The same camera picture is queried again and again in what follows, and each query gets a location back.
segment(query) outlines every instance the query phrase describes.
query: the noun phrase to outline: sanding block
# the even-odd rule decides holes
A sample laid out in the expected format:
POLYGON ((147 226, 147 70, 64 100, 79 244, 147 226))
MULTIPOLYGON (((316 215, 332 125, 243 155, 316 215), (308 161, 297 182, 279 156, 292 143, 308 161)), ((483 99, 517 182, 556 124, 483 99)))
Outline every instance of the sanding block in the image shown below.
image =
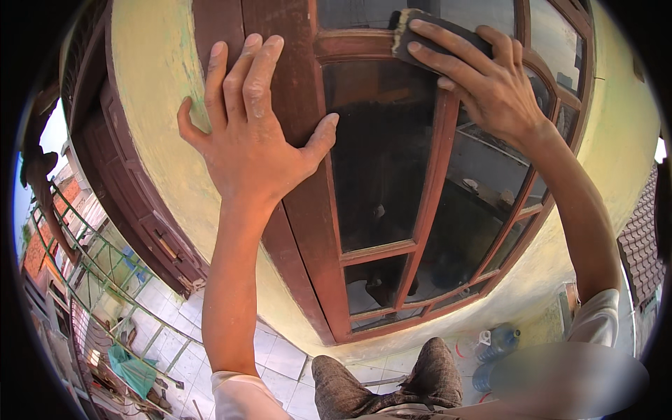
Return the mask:
POLYGON ((409 42, 413 41, 419 42, 420 44, 441 54, 456 56, 449 50, 446 50, 444 47, 437 45, 434 41, 431 41, 424 36, 418 35, 412 31, 408 27, 408 24, 411 23, 411 20, 413 19, 421 19, 426 22, 441 26, 442 28, 445 28, 471 42, 476 48, 478 48, 489 58, 493 57, 493 46, 480 36, 476 35, 474 32, 466 30, 462 26, 458 26, 447 20, 430 15, 429 13, 420 9, 403 9, 401 12, 394 12, 392 14, 389 25, 389 28, 394 28, 394 44, 392 45, 392 55, 402 61, 411 63, 412 65, 416 65, 418 67, 422 67, 425 70, 441 74, 433 68, 419 62, 411 55, 411 53, 409 53, 407 46, 409 42))

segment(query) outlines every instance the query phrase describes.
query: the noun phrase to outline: plastic bottle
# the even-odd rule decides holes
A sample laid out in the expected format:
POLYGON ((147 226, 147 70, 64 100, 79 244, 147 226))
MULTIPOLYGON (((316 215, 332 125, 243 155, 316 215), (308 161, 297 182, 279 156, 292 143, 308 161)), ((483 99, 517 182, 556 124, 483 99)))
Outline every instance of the plastic bottle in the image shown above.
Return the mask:
POLYGON ((504 358, 518 347, 520 330, 509 323, 503 323, 491 330, 490 345, 479 345, 476 358, 483 363, 504 358))
POLYGON ((474 371, 474 376, 471 378, 471 385, 474 386, 474 389, 479 392, 490 392, 490 373, 493 371, 493 368, 497 365, 496 362, 489 362, 480 365, 474 371))

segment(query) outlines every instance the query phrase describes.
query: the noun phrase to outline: fingernail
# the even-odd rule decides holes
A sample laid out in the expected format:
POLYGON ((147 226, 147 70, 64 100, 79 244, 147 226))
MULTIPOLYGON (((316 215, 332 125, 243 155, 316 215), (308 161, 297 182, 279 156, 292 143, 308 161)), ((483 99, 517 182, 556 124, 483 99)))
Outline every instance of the fingernail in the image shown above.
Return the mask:
POLYGON ((210 56, 211 57, 218 56, 223 49, 224 49, 224 41, 215 42, 214 45, 212 46, 212 50, 210 50, 210 56))
POLYGON ((450 80, 447 77, 439 77, 439 79, 436 81, 436 84, 441 88, 445 89, 447 91, 451 91, 455 89, 455 82, 450 80))
POLYGON ((420 43, 416 42, 416 41, 410 42, 409 46, 408 46, 408 49, 411 52, 416 52, 420 49, 420 43))
POLYGON ((336 114, 335 112, 329 114, 329 122, 332 123, 334 126, 338 124, 338 120, 341 119, 341 116, 339 114, 336 114))
POLYGON ((245 39, 245 46, 252 46, 259 42, 259 39, 261 38, 261 35, 259 34, 251 34, 250 36, 245 39))
POLYGON ((280 35, 273 35, 271 38, 268 38, 268 41, 266 42, 269 45, 279 45, 285 42, 285 40, 280 35))

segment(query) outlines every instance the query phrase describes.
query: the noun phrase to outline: right hand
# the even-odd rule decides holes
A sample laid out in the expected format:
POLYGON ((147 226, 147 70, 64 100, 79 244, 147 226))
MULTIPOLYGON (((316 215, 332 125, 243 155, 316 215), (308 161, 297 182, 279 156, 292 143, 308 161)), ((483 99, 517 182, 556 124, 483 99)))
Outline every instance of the right hand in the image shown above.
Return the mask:
POLYGON ((518 40, 489 26, 477 27, 476 33, 493 45, 491 60, 469 41, 438 25, 414 19, 409 27, 459 57, 440 54, 418 42, 408 45, 418 61, 447 76, 439 78, 439 87, 454 92, 481 128, 527 156, 539 146, 541 133, 555 130, 537 105, 518 40))

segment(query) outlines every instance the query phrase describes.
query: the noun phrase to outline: house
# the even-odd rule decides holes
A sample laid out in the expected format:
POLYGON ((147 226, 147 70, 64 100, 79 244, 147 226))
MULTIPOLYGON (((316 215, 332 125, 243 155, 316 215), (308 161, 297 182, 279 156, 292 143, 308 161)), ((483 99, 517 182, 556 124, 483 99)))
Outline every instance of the house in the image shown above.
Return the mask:
POLYGON ((521 40, 538 104, 617 234, 661 125, 625 37, 596 1, 342 3, 92 1, 63 45, 60 90, 71 148, 110 220, 176 292, 203 287, 220 197, 175 115, 190 95, 208 129, 215 41, 232 65, 247 34, 280 34, 271 90, 287 141, 303 145, 332 110, 341 121, 335 148, 264 232, 259 317, 308 355, 356 362, 544 313, 574 273, 543 179, 434 75, 392 59, 387 19, 421 7, 521 40))

